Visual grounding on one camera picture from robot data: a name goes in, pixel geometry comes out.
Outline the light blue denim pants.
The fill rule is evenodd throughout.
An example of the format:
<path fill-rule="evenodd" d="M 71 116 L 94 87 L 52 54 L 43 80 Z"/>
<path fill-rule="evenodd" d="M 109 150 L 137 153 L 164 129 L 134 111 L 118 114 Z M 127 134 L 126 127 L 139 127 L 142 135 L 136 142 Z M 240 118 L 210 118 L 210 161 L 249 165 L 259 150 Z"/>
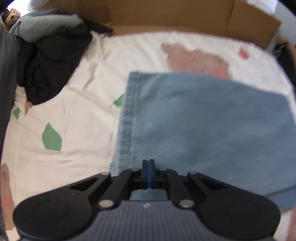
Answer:
<path fill-rule="evenodd" d="M 281 94 L 194 73 L 132 72 L 110 171 L 153 159 L 295 206 L 295 112 Z"/>

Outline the cream cartoon bear bedsheet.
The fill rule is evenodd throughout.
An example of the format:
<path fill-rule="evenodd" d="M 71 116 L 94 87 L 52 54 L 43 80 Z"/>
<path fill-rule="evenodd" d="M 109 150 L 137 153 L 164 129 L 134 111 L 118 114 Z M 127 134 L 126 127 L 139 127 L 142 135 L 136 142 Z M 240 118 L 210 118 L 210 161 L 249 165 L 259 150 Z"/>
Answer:
<path fill-rule="evenodd" d="M 272 54 L 254 44 L 182 32 L 93 34 L 78 68 L 56 97 L 26 109 L 25 91 L 16 89 L 1 158 L 8 240 L 19 238 L 11 213 L 21 201 L 110 171 L 132 72 L 229 79 L 281 94 L 295 112 L 295 96 L 284 70 Z M 274 237 L 287 240 L 292 209 L 281 212 Z"/>

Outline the black garment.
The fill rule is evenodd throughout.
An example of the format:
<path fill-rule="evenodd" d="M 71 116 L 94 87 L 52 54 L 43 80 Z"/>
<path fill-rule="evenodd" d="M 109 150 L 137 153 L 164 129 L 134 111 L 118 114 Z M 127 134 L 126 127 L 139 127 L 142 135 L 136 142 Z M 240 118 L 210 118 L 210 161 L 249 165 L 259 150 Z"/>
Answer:
<path fill-rule="evenodd" d="M 113 33 L 111 28 L 87 21 L 23 44 L 16 64 L 16 78 L 18 85 L 25 89 L 28 102 L 38 105 L 60 93 L 90 45 L 93 31 Z"/>

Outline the dark grey pillow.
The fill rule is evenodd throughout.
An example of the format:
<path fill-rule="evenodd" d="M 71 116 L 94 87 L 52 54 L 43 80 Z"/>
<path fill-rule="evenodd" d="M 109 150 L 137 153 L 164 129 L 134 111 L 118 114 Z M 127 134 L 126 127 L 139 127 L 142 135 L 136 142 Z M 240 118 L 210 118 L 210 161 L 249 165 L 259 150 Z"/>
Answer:
<path fill-rule="evenodd" d="M 4 144 L 6 128 L 10 120 L 11 108 L 15 98 L 17 85 L 16 63 L 20 50 L 21 41 L 18 37 L 7 32 L 4 25 L 1 25 L 1 147 L 3 147 Z"/>

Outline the brown cardboard sheet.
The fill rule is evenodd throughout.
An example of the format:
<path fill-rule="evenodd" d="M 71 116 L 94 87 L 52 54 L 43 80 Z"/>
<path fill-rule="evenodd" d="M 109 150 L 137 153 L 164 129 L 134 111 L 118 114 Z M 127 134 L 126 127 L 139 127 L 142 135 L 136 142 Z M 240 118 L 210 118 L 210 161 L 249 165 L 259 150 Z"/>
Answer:
<path fill-rule="evenodd" d="M 41 8 L 109 25 L 117 35 L 176 30 L 243 40 L 263 49 L 281 25 L 260 9 L 234 0 L 48 1 Z"/>

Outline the grey neck pillow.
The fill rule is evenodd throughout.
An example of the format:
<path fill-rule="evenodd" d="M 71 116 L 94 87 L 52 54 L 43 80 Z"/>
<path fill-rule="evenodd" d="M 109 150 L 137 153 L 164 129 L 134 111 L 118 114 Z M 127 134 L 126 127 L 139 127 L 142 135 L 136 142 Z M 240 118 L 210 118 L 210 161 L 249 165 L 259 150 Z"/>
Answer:
<path fill-rule="evenodd" d="M 70 30 L 81 23 L 83 20 L 79 16 L 64 14 L 60 9 L 41 9 L 20 17 L 10 33 L 31 43 L 53 35 L 57 30 Z"/>

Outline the small plush toy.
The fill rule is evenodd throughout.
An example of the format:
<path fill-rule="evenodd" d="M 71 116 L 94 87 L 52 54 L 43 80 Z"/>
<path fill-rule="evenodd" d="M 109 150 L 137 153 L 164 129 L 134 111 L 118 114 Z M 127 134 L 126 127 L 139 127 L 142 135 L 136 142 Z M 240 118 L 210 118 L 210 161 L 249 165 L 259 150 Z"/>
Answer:
<path fill-rule="evenodd" d="M 14 8 L 11 8 L 11 10 L 5 15 L 4 25 L 6 29 L 10 30 L 20 17 L 20 12 Z"/>

